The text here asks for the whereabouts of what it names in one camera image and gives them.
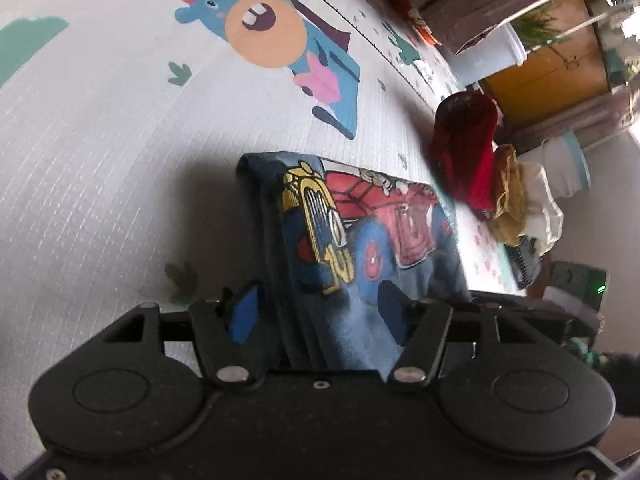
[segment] cartoon hippo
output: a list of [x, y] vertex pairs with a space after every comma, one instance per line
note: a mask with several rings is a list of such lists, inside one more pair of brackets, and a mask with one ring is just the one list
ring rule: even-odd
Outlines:
[[313, 115], [348, 139], [356, 134], [360, 67], [320, 28], [285, 0], [183, 0], [180, 23], [200, 20], [247, 61], [265, 68], [289, 67], [293, 82], [329, 107]]

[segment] folded t-shirt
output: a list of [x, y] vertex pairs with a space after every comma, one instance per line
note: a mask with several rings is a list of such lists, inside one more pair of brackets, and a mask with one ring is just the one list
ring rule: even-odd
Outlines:
[[451, 224], [434, 190], [313, 155], [244, 155], [266, 306], [248, 354], [266, 368], [375, 369], [401, 348], [378, 312], [391, 280], [415, 300], [468, 301]]

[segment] black device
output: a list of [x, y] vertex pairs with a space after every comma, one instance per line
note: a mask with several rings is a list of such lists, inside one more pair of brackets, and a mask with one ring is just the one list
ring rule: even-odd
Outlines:
[[[570, 316], [491, 296], [412, 301], [391, 282], [378, 302], [404, 346], [386, 381], [377, 371], [262, 373], [214, 304], [170, 314], [139, 305], [36, 382], [29, 411], [46, 452], [18, 480], [616, 475], [592, 447], [614, 397], [559, 346]], [[165, 341], [193, 341], [201, 376], [167, 357]]]
[[551, 265], [550, 284], [575, 296], [596, 312], [602, 306], [607, 283], [609, 273], [604, 269], [572, 262], [553, 262]]

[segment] metal screw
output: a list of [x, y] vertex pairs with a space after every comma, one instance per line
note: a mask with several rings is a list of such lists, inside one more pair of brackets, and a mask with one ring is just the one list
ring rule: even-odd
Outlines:
[[398, 368], [398, 370], [394, 372], [394, 379], [399, 383], [406, 383], [406, 384], [421, 383], [426, 378], [427, 378], [427, 374], [424, 373], [424, 370], [420, 370], [420, 368], [415, 368], [412, 366], [405, 367], [405, 368]]
[[596, 476], [595, 471], [592, 471], [591, 469], [583, 469], [576, 475], [575, 480], [596, 480]]
[[244, 383], [249, 378], [249, 370], [241, 366], [225, 366], [216, 375], [225, 383]]
[[46, 480], [66, 480], [66, 474], [61, 469], [49, 469], [44, 473]]
[[314, 382], [314, 388], [316, 390], [326, 390], [331, 384], [329, 381], [316, 381]]

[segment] orange circle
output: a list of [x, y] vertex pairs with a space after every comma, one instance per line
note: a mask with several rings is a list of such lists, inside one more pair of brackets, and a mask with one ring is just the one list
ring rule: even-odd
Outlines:
[[229, 9], [225, 32], [238, 54], [265, 68], [289, 66], [306, 49], [305, 23], [284, 0], [240, 0]]

